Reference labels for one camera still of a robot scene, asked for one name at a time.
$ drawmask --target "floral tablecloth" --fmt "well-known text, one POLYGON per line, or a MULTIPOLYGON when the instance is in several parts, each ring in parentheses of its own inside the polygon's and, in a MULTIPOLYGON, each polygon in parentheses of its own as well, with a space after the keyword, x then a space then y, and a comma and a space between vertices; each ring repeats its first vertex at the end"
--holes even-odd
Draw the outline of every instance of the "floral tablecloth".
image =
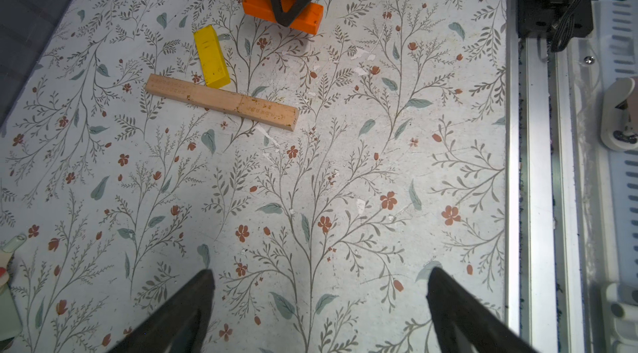
POLYGON ((316 0, 320 33, 241 0, 73 0, 3 130, 12 352, 102 352, 203 268, 210 352, 438 350, 442 266, 503 312, 505 0, 316 0), (144 93, 226 89, 295 132, 144 93))

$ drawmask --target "wooden plank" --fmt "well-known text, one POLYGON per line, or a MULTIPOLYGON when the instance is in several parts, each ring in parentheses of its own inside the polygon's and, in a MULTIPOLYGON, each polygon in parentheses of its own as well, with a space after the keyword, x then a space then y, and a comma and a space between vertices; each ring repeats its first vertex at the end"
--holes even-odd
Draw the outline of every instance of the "wooden plank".
POLYGON ((297 108, 278 102, 221 89, 211 89, 155 74, 149 76, 145 89, 150 94, 236 115, 287 131, 295 130, 299 116, 297 108))

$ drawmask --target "leaf print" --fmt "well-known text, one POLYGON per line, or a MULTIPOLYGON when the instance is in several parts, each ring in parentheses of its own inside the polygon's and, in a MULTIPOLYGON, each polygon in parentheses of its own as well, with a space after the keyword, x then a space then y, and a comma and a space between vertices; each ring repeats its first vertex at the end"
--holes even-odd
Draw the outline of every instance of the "leaf print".
POLYGON ((117 229, 117 232, 124 239, 135 239, 135 231, 131 229, 117 229))
POLYGON ((322 297, 319 298, 319 300, 317 301, 317 304, 315 306, 315 313, 317 314, 321 313, 323 308, 326 307, 328 303, 334 301, 334 298, 337 298, 337 297, 338 295, 323 294, 322 297))
POLYGON ((208 249, 208 245, 202 244, 198 246, 197 253, 199 253, 200 256, 202 257, 203 265, 206 266, 206 268, 208 268, 208 266, 211 264, 211 253, 208 249))
POLYGON ((128 253, 124 253, 124 271, 126 272, 126 277, 131 273, 131 262, 128 260, 128 253))
POLYGON ((155 227, 157 224, 160 224, 166 216, 155 216, 151 220, 149 220, 149 227, 155 227))
POLYGON ((89 127, 89 133, 98 134, 98 133, 103 132, 103 131, 105 131, 107 129, 108 129, 108 127, 104 127, 104 126, 91 126, 91 127, 89 127))
POLYGON ((399 86, 397 86, 396 82, 393 81, 392 79, 388 79, 388 78, 381 78, 381 80, 383 81, 383 83, 388 86, 388 89, 392 90, 393 92, 396 92, 397 89, 399 88, 399 86))
POLYGON ((211 150, 211 154, 214 155, 216 150, 215 131, 212 129, 209 129, 206 133, 203 133, 202 142, 206 147, 208 147, 209 150, 211 150))
POLYGON ((36 328, 40 328, 42 326, 42 310, 44 309, 44 299, 42 300, 42 303, 40 303, 40 308, 38 309, 38 312, 36 313, 36 328))
POLYGON ((281 208, 281 205, 276 203, 270 203, 268 205, 264 205, 260 207, 258 210, 262 211, 265 214, 282 214, 283 213, 283 209, 281 208))
POLYGON ((429 261, 425 266, 423 266, 423 269, 419 271, 419 274, 417 275, 417 278, 416 280, 414 280, 414 282, 417 282, 419 280, 429 280, 430 274, 432 273, 432 270, 435 269, 435 267, 440 267, 442 269, 443 265, 439 261, 429 261))
POLYGON ((162 13, 157 17, 158 24, 161 25, 163 29, 166 29, 166 13, 162 13))
POLYGON ((412 182, 410 183, 409 192, 410 199, 412 200, 412 205, 414 205, 414 208, 416 210, 421 210, 421 200, 419 199, 417 192, 414 190, 414 179, 412 179, 412 182))
POLYGON ((301 214, 301 228, 304 230, 304 237, 306 237, 306 242, 310 242, 310 226, 308 225, 308 219, 304 214, 301 214))
POLYGON ((84 74, 84 70, 81 70, 79 74, 75 75, 73 78, 71 78, 71 80, 77 80, 80 79, 80 77, 82 76, 82 74, 84 74))
POLYGON ((277 310, 279 310, 281 316, 286 320, 290 320, 292 315, 295 313, 295 307, 283 296, 276 293, 270 294, 275 299, 275 306, 277 307, 277 310))
POLYGON ((453 22, 448 25, 448 28, 454 30, 461 37, 461 39, 465 40, 465 31, 463 30, 461 24, 459 24, 458 22, 453 22))
POLYGON ((415 108, 425 108, 430 105, 432 105, 431 102, 429 102, 428 100, 422 100, 422 99, 412 99, 407 104, 405 104, 406 107, 415 107, 415 108))
POLYGON ((399 136, 403 133, 403 131, 408 126, 408 124, 410 123, 411 120, 412 120, 412 118, 406 120, 399 127, 397 127, 397 131, 394 132, 394 139, 395 140, 399 138, 399 136))
POLYGON ((366 122, 361 127, 361 130, 359 131, 359 135, 366 134, 366 133, 370 132, 370 129, 373 128, 375 124, 376 124, 376 122, 374 121, 374 119, 366 120, 366 122))
POLYGON ((104 75, 104 76, 108 76, 108 69, 107 69, 107 66, 106 66, 106 65, 104 65, 103 63, 101 63, 101 64, 100 64, 100 66, 98 67, 97 71, 98 71, 100 74, 104 75))
POLYGON ((171 176, 166 183, 164 183, 164 186, 161 188, 162 192, 166 192, 166 190, 168 190, 168 186, 170 186, 170 181, 173 179, 173 177, 171 176))
POLYGON ((100 198, 102 198, 102 195, 104 194, 104 189, 107 188, 107 180, 108 180, 109 176, 106 176, 102 179, 102 181, 100 182, 100 184, 98 184, 97 187, 95 187, 95 189, 93 189, 93 191, 91 191, 91 198, 93 198, 94 200, 98 200, 100 198))
POLYGON ((259 86, 259 87, 257 87, 257 88, 253 91, 253 93, 251 94, 251 97, 257 97, 257 95, 258 95, 259 93, 263 92, 264 90, 266 90, 266 88, 267 88, 267 87, 268 87, 268 86, 259 86))

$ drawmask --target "red flower print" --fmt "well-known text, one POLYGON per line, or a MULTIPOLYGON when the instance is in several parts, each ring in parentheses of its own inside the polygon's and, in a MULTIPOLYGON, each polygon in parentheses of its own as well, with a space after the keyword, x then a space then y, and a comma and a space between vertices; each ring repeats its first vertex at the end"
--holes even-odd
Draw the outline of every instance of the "red flower print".
POLYGON ((383 209, 392 210, 397 204, 397 199, 394 197, 394 191, 389 191, 387 196, 381 196, 381 207, 383 209))
POLYGON ((248 266, 245 264, 241 264, 241 262, 237 263, 237 268, 235 271, 237 272, 237 277, 242 277, 246 275, 246 270, 248 270, 248 266))
POLYGON ((58 238, 51 238, 51 241, 49 241, 49 250, 55 252, 59 245, 60 240, 58 238))
POLYGON ((330 228, 332 227, 332 223, 330 222, 330 218, 328 216, 321 216, 321 219, 319 219, 319 223, 317 224, 317 226, 323 229, 323 234, 328 234, 328 231, 330 231, 330 228))
POLYGON ((233 335, 233 330, 228 328, 228 324, 224 324, 224 330, 219 332, 219 337, 224 337, 224 341, 228 342, 228 337, 233 335))
POLYGON ((264 47, 266 47, 267 44, 268 44, 268 39, 266 39, 266 38, 261 38, 257 42, 257 46, 261 47, 262 50, 264 49, 264 47))
POLYGON ((29 227, 29 238, 31 237, 37 237, 39 232, 38 230, 40 229, 40 227, 38 225, 32 225, 31 227, 29 227))
POLYGON ((22 144, 22 143, 24 142, 24 140, 23 140, 23 139, 24 139, 24 134, 16 135, 16 136, 13 138, 13 146, 15 147, 15 146, 17 146, 18 144, 22 144))
POLYGON ((55 311, 57 312, 57 315, 62 315, 66 313, 67 310, 68 308, 66 307, 66 300, 59 301, 57 305, 55 306, 55 311))
POLYGON ((393 284, 394 284, 394 288, 395 288, 397 291, 399 291, 399 292, 403 291, 403 284, 402 284, 399 280, 395 280, 395 281, 393 282, 393 284))
POLYGON ((239 241, 246 242, 246 238, 250 235, 248 226, 243 224, 239 225, 239 228, 235 231, 235 235, 239 237, 239 241))
POLYGON ((120 166, 124 166, 128 163, 128 155, 120 154, 120 159, 117 160, 120 166))
POLYGON ((441 212, 441 216, 443 216, 446 225, 452 225, 455 221, 461 221, 461 217, 459 216, 459 209, 454 206, 446 206, 445 212, 441 212))
POLYGON ((286 151, 286 153, 288 154, 288 158, 297 158, 297 153, 299 152, 299 150, 297 150, 295 148, 295 146, 291 146, 290 150, 286 151))

